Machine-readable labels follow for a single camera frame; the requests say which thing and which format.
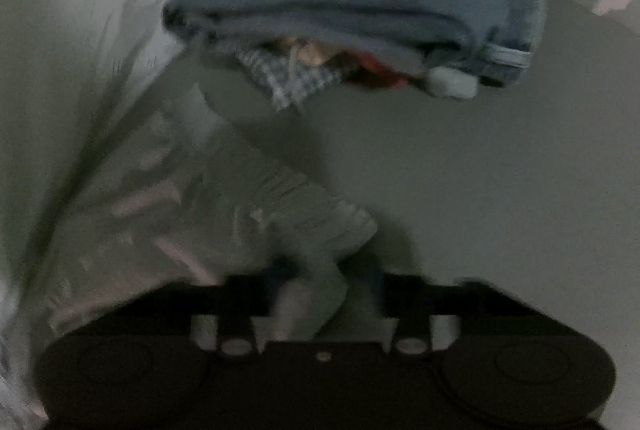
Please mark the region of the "red folded garment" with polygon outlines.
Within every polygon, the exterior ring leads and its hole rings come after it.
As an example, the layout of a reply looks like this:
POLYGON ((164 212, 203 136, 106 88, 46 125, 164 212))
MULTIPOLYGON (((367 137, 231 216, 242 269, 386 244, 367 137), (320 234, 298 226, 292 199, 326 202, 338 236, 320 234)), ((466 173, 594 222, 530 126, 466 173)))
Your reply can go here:
POLYGON ((347 78, 353 84, 369 89, 399 89, 411 83, 410 76, 396 72, 369 53, 348 51, 347 59, 352 65, 347 78))

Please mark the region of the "white carrot print pillow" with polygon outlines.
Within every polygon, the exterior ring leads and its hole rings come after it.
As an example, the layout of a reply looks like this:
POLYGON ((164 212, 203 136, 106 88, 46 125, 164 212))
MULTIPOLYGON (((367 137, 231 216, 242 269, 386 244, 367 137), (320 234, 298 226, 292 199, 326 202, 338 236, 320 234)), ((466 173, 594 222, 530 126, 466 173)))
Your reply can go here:
POLYGON ((165 0, 1 0, 1 257, 21 259, 118 65, 165 0))

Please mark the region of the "folded plaid shirt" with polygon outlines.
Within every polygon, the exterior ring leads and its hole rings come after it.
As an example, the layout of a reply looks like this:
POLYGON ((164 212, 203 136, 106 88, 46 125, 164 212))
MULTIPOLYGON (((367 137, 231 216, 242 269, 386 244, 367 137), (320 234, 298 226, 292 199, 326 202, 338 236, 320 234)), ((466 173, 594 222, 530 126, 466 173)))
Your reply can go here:
POLYGON ((345 65, 341 61, 318 66, 299 61, 293 54, 266 48, 242 49, 235 53, 250 82, 261 90, 278 110, 301 105, 318 92, 343 81, 345 65))

